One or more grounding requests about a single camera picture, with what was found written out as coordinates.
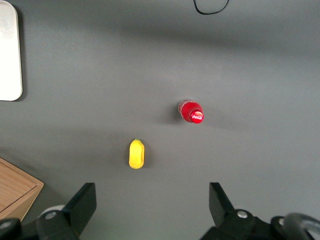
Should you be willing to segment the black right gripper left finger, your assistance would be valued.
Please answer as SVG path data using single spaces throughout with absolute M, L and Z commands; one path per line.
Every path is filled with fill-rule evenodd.
M 40 240 L 78 240 L 97 209 L 96 185 L 85 183 L 61 210 L 36 220 Z

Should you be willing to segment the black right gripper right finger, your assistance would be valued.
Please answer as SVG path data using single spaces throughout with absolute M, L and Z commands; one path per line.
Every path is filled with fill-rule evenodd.
M 202 240 L 274 240 L 271 225 L 244 209 L 236 209 L 218 182 L 209 184 L 209 211 L 214 226 Z

